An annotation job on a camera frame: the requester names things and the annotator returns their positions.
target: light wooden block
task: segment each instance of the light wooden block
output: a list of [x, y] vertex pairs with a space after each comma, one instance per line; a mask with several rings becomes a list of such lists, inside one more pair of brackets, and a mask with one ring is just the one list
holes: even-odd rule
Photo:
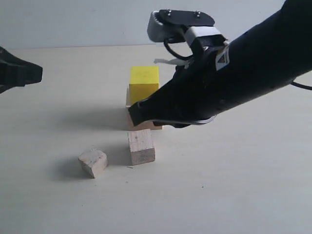
[[81, 167], [93, 178], [98, 177], [108, 166], [107, 155], [100, 150], [90, 150], [78, 158]]
[[150, 129], [150, 130], [162, 130], [163, 126], [155, 126], [152, 121], [146, 121], [144, 123], [141, 123], [137, 126], [133, 126], [130, 114], [128, 112], [128, 108], [131, 106], [130, 102], [130, 92], [129, 88], [127, 89], [127, 97], [126, 97], [126, 109], [127, 109], [127, 119], [128, 119], [128, 130], [129, 131], [139, 131], [144, 129]]
[[148, 98], [159, 89], [159, 68], [157, 66], [134, 66], [130, 77], [131, 105]]
[[155, 148], [150, 129], [128, 133], [132, 165], [155, 161]]

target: black cable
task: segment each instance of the black cable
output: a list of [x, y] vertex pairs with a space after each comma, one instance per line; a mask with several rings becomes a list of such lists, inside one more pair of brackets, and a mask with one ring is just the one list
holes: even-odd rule
[[296, 82], [292, 82], [291, 85], [296, 86], [296, 87], [301, 88], [301, 89], [312, 90], [312, 86], [299, 84], [299, 83], [296, 83]]
[[175, 51], [173, 51], [173, 50], [170, 48], [170, 46], [169, 46], [169, 39], [168, 39], [168, 38], [166, 38], [166, 39], [164, 40], [164, 46], [165, 46], [165, 48], [167, 49], [167, 51], [168, 51], [171, 55], [173, 55], [174, 57], [176, 57], [177, 59], [187, 61], [187, 60], [189, 60], [189, 59], [191, 59], [191, 58], [193, 57], [193, 55], [184, 57], [184, 56], [182, 56], [182, 55], [179, 55], [179, 54], [176, 53]]

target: white table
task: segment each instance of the white table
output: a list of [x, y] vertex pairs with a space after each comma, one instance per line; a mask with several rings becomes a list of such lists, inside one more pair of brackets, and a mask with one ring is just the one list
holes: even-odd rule
[[[1, 234], [312, 233], [312, 92], [289, 86], [155, 131], [156, 161], [131, 169], [130, 68], [170, 59], [163, 47], [11, 52], [44, 76], [0, 96]], [[174, 66], [159, 66], [164, 84]], [[97, 179], [77, 159], [93, 147], [110, 162]]]

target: white label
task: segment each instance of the white label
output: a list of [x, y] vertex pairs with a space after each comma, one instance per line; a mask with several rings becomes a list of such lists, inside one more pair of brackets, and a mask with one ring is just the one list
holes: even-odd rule
[[217, 71], [224, 68], [230, 63], [229, 46], [221, 50], [215, 58], [215, 68]]

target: black object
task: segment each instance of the black object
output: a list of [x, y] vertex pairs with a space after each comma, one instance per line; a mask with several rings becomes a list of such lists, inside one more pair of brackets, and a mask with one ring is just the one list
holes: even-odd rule
[[309, 89], [294, 80], [312, 70], [310, 9], [310, 0], [287, 0], [230, 44], [218, 42], [188, 66], [177, 66], [169, 82], [129, 108], [134, 125], [149, 120], [176, 128], [205, 124], [289, 84]]
[[0, 47], [0, 93], [42, 81], [42, 67], [10, 54]]

